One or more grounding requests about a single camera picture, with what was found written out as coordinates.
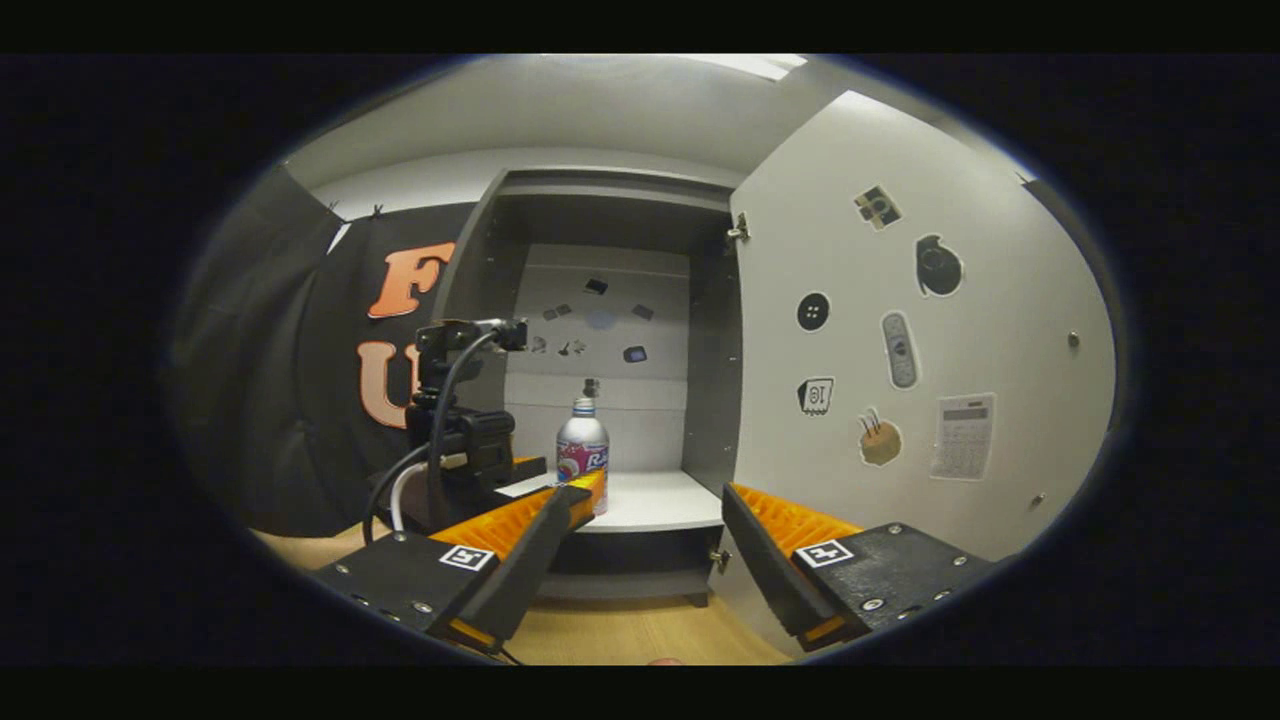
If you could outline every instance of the ceiling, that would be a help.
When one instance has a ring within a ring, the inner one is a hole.
[[[750,173],[855,90],[933,123],[941,113],[820,56],[778,82],[682,58],[489,55],[323,135],[288,159],[307,188],[408,160],[502,147],[586,147]]]

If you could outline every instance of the ceiling light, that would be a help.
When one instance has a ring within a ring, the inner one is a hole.
[[[552,55],[552,53],[543,53],[543,56]],[[576,55],[581,58],[608,58],[609,54],[582,54]],[[787,54],[727,54],[727,55],[703,55],[703,54],[673,54],[663,53],[658,56],[666,58],[684,58],[686,60],[696,60],[699,63],[709,63],[713,65],[719,65],[722,68],[731,68],[744,73],[751,73],[753,76],[762,77],[765,79],[772,79],[774,82],[782,79],[791,70],[805,64],[806,60],[800,55],[787,55]]]

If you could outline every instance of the bottle label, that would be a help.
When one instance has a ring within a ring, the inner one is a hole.
[[[591,470],[604,469],[604,491],[595,503],[595,514],[603,515],[609,497],[609,446],[607,443],[581,443],[559,441],[556,443],[556,479],[567,483]]]

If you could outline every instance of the black curtain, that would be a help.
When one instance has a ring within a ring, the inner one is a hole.
[[[236,519],[308,534],[342,518],[298,411],[298,328],[342,219],[280,167],[224,218],[191,269],[164,377],[197,482]]]
[[[316,273],[301,319],[296,366],[312,457],[337,510],[332,523],[307,525],[316,536],[332,536],[360,521],[371,477],[385,473],[411,450],[404,429],[384,425],[365,410],[357,347],[366,342],[394,346],[396,355],[387,363],[385,397],[403,407],[412,387],[404,348],[430,320],[439,279],[426,292],[411,291],[417,301],[411,313],[370,318],[387,281],[387,256],[457,242],[474,206],[420,208],[355,220]]]

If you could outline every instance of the calculator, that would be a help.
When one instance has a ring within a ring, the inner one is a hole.
[[[932,478],[980,480],[987,473],[996,395],[938,400],[938,434]]]

